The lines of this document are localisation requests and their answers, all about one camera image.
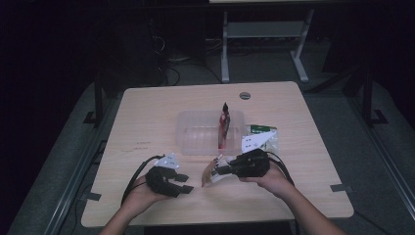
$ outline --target black cable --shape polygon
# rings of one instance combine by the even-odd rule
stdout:
[[[295,184],[294,184],[294,180],[293,180],[293,178],[291,178],[291,175],[290,175],[290,173],[288,172],[288,170],[287,170],[287,167],[285,166],[285,164],[284,164],[284,162],[280,159],[280,157],[278,157],[276,154],[274,154],[274,153],[272,153],[272,152],[265,152],[265,153],[267,153],[267,154],[271,154],[271,155],[273,155],[275,158],[277,158],[278,160],[279,160],[279,162],[278,161],[276,161],[276,160],[274,160],[274,159],[272,159],[272,158],[269,158],[269,160],[270,161],[272,161],[273,163],[275,163],[275,164],[277,164],[278,165],[278,167],[280,167],[280,169],[281,169],[281,171],[283,171],[283,173],[284,173],[284,175],[286,176],[286,178],[287,178],[287,180],[293,185],[293,186],[296,186]],[[300,235],[300,225],[299,225],[299,222],[295,219],[294,220],[294,222],[295,222],[295,224],[296,224],[296,234],[297,235]]]
[[[176,65],[173,65],[173,67],[177,67],[177,66],[198,66],[198,67],[202,67],[202,68],[204,68],[204,69],[206,69],[206,70],[208,70],[208,71],[210,71],[213,75],[214,75],[214,77],[216,78],[216,80],[220,83],[220,84],[223,84],[223,82],[222,82],[222,80],[216,75],[216,73],[214,73],[214,71],[213,70],[211,70],[210,68],[208,68],[207,66],[204,66],[204,65],[200,65],[200,64],[196,64],[196,63],[186,63],[186,64],[176,64]]]
[[[289,174],[287,167],[284,165],[284,162],[280,159],[280,157],[278,157],[276,154],[272,153],[272,152],[266,152],[267,154],[271,154],[273,155],[275,158],[277,158],[280,162],[274,160],[274,159],[269,159],[270,161],[272,161],[273,163],[277,164],[278,167],[280,167],[281,171],[283,171],[284,175],[286,176],[287,180],[293,185],[296,186],[294,183],[294,180],[291,178],[291,175]]]
[[[379,230],[381,230],[383,233],[385,233],[387,235],[392,235],[386,229],[384,229],[383,227],[376,224],[374,221],[372,221],[370,218],[368,218],[366,215],[362,214],[361,212],[354,210],[354,213],[357,214],[358,216],[360,216],[361,218],[363,218],[364,220],[366,220],[368,223],[370,223],[373,226],[375,226],[376,228],[378,228]]]
[[[138,167],[138,169],[135,171],[135,173],[132,175],[127,187],[125,188],[124,194],[122,195],[122,200],[121,200],[121,204],[124,203],[125,199],[127,198],[128,194],[131,192],[131,190],[134,188],[134,182],[137,179],[138,175],[141,173],[141,171],[143,171],[144,167],[146,167],[147,163],[149,163],[151,160],[154,159],[161,159],[163,156],[153,156],[150,157],[149,159],[147,159],[146,161],[144,161],[143,163],[141,163],[140,167]]]

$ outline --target dark background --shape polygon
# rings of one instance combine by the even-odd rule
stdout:
[[[317,11],[309,39],[332,39],[326,71],[345,70],[370,55],[375,80],[391,92],[396,106],[415,126],[413,10],[414,3],[402,1],[387,8]],[[203,16],[190,23],[186,16],[170,15],[166,18],[176,21],[164,28],[172,41],[186,45],[201,60],[204,50],[198,48],[203,48],[203,36],[216,35],[213,28],[221,30],[220,14]],[[1,234],[7,232],[74,104],[98,72],[110,94],[161,84],[157,64],[162,62],[149,53],[151,32],[140,23],[146,20],[110,11],[106,1],[98,0],[0,2]],[[174,37],[184,35],[174,31],[190,35]],[[141,46],[131,43],[131,33]],[[141,56],[128,58],[127,50]],[[119,60],[141,66],[128,70]]]

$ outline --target black tape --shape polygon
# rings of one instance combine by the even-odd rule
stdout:
[[[96,193],[85,193],[82,195],[82,197],[80,198],[80,200],[86,202],[87,200],[92,200],[92,201],[100,201],[101,199],[101,194],[96,194]]]
[[[332,191],[334,193],[342,192],[342,191],[346,191],[347,193],[353,193],[354,192],[354,190],[351,187],[344,186],[343,184],[330,185],[330,188],[332,188]]]

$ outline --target plastic box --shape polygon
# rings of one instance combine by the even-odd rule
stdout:
[[[242,136],[246,134],[245,116],[229,111],[231,121],[226,148],[218,149],[219,118],[222,111],[183,111],[178,115],[176,142],[183,155],[236,156],[241,154]]]

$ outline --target wrist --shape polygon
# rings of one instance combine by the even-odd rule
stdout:
[[[279,183],[277,192],[273,192],[273,194],[281,200],[286,201],[296,192],[298,192],[298,190],[293,184],[289,181],[283,181]]]

